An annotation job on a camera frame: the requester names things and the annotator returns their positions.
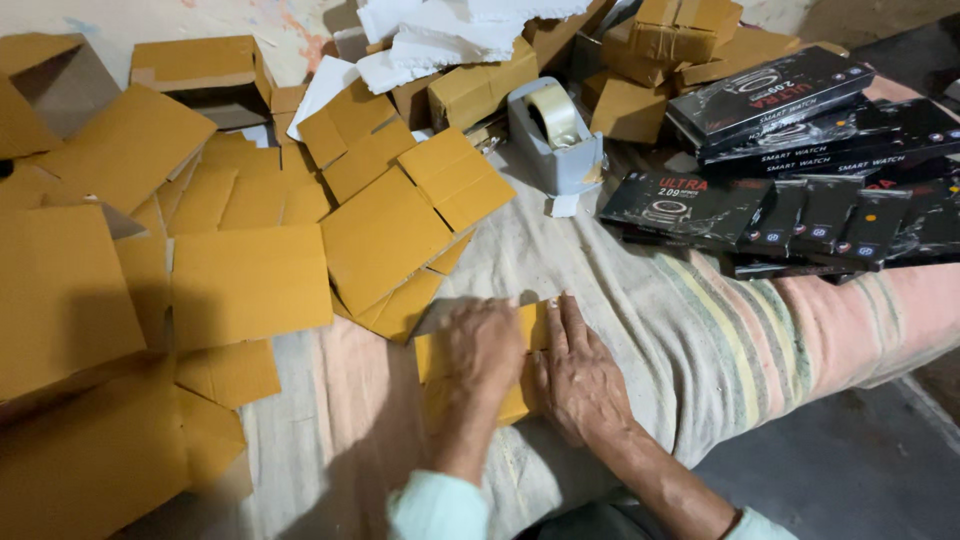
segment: packing tape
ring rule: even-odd
[[[577,109],[563,86],[538,88],[523,96],[523,105],[540,112],[550,148],[556,150],[580,142],[580,136],[577,135]]]

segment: open cardboard box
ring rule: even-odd
[[[119,94],[81,34],[0,37],[0,160],[60,147]]]
[[[220,129],[269,121],[276,90],[253,36],[137,43],[130,82],[169,95]]]

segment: white styrofoam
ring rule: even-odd
[[[382,94],[420,77],[432,75],[440,71],[440,67],[397,67],[390,61],[390,51],[381,51],[360,59],[357,70],[371,92]]]
[[[400,30],[451,41],[477,54],[513,49],[526,19],[505,22],[470,22],[467,4],[458,0],[427,0],[400,20]]]
[[[390,60],[397,67],[430,67],[482,61],[507,61],[513,47],[502,51],[478,52],[472,47],[457,47],[452,41],[401,31],[394,36]]]
[[[466,4],[471,22],[564,19],[587,11],[590,0],[457,0]]]
[[[367,45],[370,45],[370,41],[367,39],[367,34],[364,32],[362,26],[355,26],[334,32],[333,42],[337,45],[337,53],[340,55],[340,60],[352,61],[354,63],[367,56]]]
[[[357,10],[370,43],[396,34],[400,20],[420,7],[423,0],[368,0]]]
[[[297,107],[290,128],[287,129],[287,135],[294,140],[302,141],[300,130],[297,129],[299,123],[330,103],[331,99],[359,77],[360,72],[357,71],[355,64],[330,56],[325,56],[320,60],[317,72],[314,73],[310,86],[306,88],[303,101]]]

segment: floor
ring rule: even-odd
[[[912,379],[824,398],[695,469],[799,538],[956,538],[960,430]]]

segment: human hand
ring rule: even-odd
[[[574,447],[638,428],[623,373],[572,296],[547,305],[550,350],[534,352],[544,412]]]
[[[450,313],[445,326],[459,389],[499,407],[519,382],[526,354],[516,302],[470,299]]]

